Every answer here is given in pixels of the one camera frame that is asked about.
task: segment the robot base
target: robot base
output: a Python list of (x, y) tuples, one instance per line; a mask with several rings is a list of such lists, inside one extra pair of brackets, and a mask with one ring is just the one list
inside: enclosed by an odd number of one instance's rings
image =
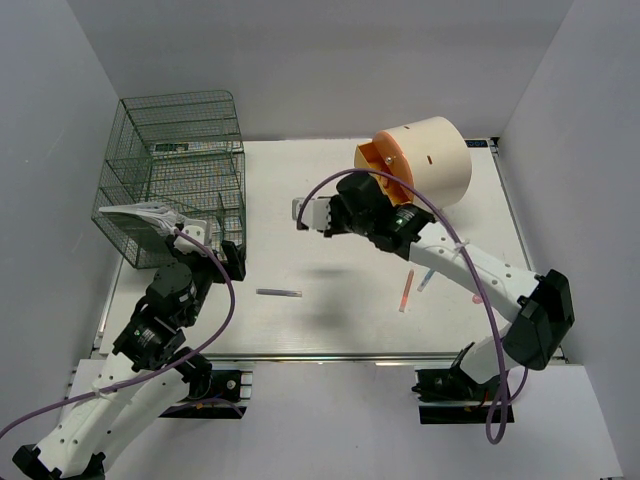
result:
[[(498, 391), (496, 377), (471, 390), (452, 382), (450, 369), (422, 369), (416, 371), (418, 383), (413, 391), (419, 396), (420, 424), (484, 424), (489, 406)], [(496, 409), (492, 423), (500, 423), (500, 410)], [(509, 406), (508, 423), (514, 422)]]

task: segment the blue pen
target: blue pen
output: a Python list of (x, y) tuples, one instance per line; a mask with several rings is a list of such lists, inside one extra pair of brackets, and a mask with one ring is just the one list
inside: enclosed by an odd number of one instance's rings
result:
[(433, 277), (433, 275), (435, 273), (436, 273), (436, 271), (433, 268), (429, 269), (427, 274), (424, 276), (424, 279), (422, 280), (422, 282), (420, 282), (420, 285), (418, 285), (418, 291), (419, 292), (424, 290), (424, 287), (427, 286), (427, 283), (429, 283), (429, 280), (431, 280), (431, 277)]

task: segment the marker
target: marker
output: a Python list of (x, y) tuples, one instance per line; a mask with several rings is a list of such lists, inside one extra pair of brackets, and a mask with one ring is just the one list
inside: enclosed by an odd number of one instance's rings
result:
[(277, 290), (275, 288), (257, 288), (257, 295), (271, 295), (274, 297), (302, 297), (302, 292), (296, 290)]
[(429, 283), (429, 280), (431, 280), (431, 278), (433, 277), (433, 275), (435, 273), (436, 273), (436, 271), (433, 268), (429, 269), (427, 274), (424, 276), (424, 279), (422, 280), (422, 282), (420, 282), (420, 285), (418, 285), (418, 291), (419, 292), (424, 290), (424, 287), (427, 286), (427, 283)]
[(409, 275), (407, 276), (407, 283), (404, 286), (404, 293), (402, 294), (402, 300), (400, 301), (399, 312), (404, 313), (404, 308), (407, 306), (407, 300), (409, 299), (409, 290), (411, 290), (411, 282), (413, 282), (413, 268), (409, 270)]

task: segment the round container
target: round container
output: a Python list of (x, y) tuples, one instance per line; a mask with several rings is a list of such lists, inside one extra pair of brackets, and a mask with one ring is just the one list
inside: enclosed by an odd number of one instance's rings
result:
[[(456, 127), (442, 117), (376, 133), (371, 144), (358, 146), (355, 164), (401, 178), (438, 208), (460, 201), (471, 181), (467, 144)], [(412, 202), (426, 209), (408, 190), (386, 178), (378, 177), (378, 181), (394, 204)]]

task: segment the wire mesh cage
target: wire mesh cage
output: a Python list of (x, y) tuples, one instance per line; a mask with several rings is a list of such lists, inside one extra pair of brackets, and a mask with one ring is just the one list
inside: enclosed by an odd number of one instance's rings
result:
[(245, 156), (229, 92), (120, 100), (109, 137), (92, 219), (135, 268), (171, 261), (151, 225), (123, 225), (100, 207), (158, 201), (207, 220), (211, 244), (246, 242)]

